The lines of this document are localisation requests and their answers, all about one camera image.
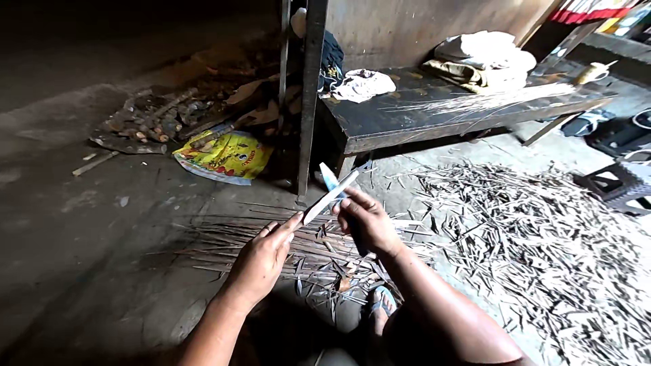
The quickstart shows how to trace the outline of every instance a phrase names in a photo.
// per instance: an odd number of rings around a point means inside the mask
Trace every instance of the knife handle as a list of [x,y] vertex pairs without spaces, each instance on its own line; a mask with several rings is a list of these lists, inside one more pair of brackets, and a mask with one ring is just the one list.
[[352,215],[346,214],[346,221],[348,222],[348,230],[350,231],[350,236],[353,237],[353,241],[355,242],[355,246],[357,247],[359,255],[362,257],[366,256],[368,254],[368,249],[362,241],[362,231],[358,220]]

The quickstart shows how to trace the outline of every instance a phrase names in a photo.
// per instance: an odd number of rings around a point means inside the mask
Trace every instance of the yellow plastic bag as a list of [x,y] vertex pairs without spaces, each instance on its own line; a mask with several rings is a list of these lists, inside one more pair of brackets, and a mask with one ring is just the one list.
[[190,146],[193,141],[210,133],[208,130],[190,139],[183,148],[174,151],[174,158],[185,170],[204,178],[240,186],[251,185],[251,179],[258,176],[269,162],[273,148],[241,131],[210,141],[212,148],[208,152]]

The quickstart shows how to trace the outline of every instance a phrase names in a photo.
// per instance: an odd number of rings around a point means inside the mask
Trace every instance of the wooden wall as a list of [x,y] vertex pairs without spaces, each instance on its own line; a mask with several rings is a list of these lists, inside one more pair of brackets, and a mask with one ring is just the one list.
[[502,31],[527,36],[556,0],[329,0],[326,28],[344,68],[414,66],[449,36]]

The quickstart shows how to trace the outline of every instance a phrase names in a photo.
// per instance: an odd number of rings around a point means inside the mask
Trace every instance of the white cloth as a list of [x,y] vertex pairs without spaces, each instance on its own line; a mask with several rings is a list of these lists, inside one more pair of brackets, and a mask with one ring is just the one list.
[[307,16],[307,9],[298,8],[298,10],[296,10],[294,15],[292,15],[292,17],[290,18],[289,22],[292,24],[292,30],[294,31],[294,34],[298,36],[298,38],[305,37],[306,16]]
[[361,68],[347,72],[344,82],[331,94],[338,100],[361,103],[375,95],[393,91],[396,91],[396,85],[388,75]]
[[480,70],[513,68],[529,71],[536,66],[532,54],[513,43],[515,36],[504,32],[480,31],[448,37],[434,49],[434,56]]

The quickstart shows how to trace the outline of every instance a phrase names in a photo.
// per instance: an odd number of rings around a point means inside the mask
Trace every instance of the foot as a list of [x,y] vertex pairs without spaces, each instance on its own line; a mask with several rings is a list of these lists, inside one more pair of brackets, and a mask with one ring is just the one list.
[[382,336],[384,325],[387,323],[391,314],[396,311],[396,302],[385,287],[378,287],[373,292],[372,300],[373,307],[370,317],[373,324],[373,332],[378,336]]

